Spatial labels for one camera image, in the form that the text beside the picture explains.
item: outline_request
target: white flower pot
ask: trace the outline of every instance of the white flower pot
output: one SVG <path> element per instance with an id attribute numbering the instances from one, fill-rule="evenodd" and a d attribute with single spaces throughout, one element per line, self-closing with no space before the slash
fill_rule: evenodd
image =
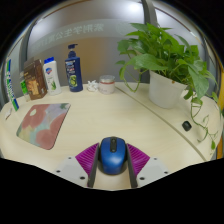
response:
<path id="1" fill-rule="evenodd" d="M 186 87 L 187 85 L 150 71 L 149 99 L 159 107 L 173 108 Z"/>

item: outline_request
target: white bottle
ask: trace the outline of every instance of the white bottle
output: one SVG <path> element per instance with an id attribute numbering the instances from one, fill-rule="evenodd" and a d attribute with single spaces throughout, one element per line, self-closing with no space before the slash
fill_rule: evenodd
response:
<path id="1" fill-rule="evenodd" d="M 54 57 L 44 60 L 43 69 L 49 94 L 54 96 L 61 93 L 61 86 L 58 80 L 57 63 L 54 61 Z"/>

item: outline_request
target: white desk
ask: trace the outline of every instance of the white desk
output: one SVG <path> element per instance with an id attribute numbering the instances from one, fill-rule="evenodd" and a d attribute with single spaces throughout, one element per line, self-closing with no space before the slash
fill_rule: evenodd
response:
<path id="1" fill-rule="evenodd" d="M 43 99 L 30 102 L 20 97 L 17 99 L 19 110 L 13 112 L 7 120 L 4 115 L 11 105 L 6 104 L 0 113 L 0 148 L 4 157 L 53 172 L 66 157 L 79 154 L 89 146 L 100 143 L 103 138 L 116 136 L 147 155 L 158 157 L 170 172 L 204 162 L 187 137 L 180 135 L 169 124 L 170 121 L 164 121 L 166 117 L 161 119 L 152 112 L 151 107 L 148 108 L 150 101 L 146 101 L 145 96 L 142 97 L 144 102 L 138 102 L 131 93 L 124 93 L 127 87 L 123 83 L 116 83 L 116 86 L 124 92 L 116 88 L 111 95 L 89 92 L 86 86 L 79 93 L 72 93 L 68 87 L 62 87 L 63 92 L 57 96 L 47 94 Z M 18 138 L 16 131 L 28 110 L 35 104 L 51 103 L 71 104 L 54 147 L 44 150 Z M 163 111 L 160 116 L 167 113 L 165 109 L 160 111 Z M 173 114 L 172 118 L 171 114 L 167 115 L 181 125 L 186 119 L 184 117 L 182 120 L 178 116 Z M 105 175 L 97 169 L 94 188 L 130 188 L 128 169 L 116 176 Z"/>

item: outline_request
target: blue bottle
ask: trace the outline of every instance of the blue bottle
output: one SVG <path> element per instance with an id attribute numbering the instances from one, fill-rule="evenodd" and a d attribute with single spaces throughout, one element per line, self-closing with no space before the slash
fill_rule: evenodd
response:
<path id="1" fill-rule="evenodd" d="M 80 58 L 76 57 L 76 53 L 74 51 L 75 45 L 78 44 L 68 45 L 70 52 L 68 54 L 68 58 L 65 60 L 65 68 L 70 91 L 80 92 L 83 90 L 83 85 L 80 69 Z"/>

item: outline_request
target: mousepad with painting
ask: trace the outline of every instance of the mousepad with painting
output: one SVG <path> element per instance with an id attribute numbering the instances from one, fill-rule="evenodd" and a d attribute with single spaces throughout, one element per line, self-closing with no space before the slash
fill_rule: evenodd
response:
<path id="1" fill-rule="evenodd" d="M 33 145 L 47 150 L 51 149 L 69 108 L 69 103 L 32 106 L 16 135 Z"/>

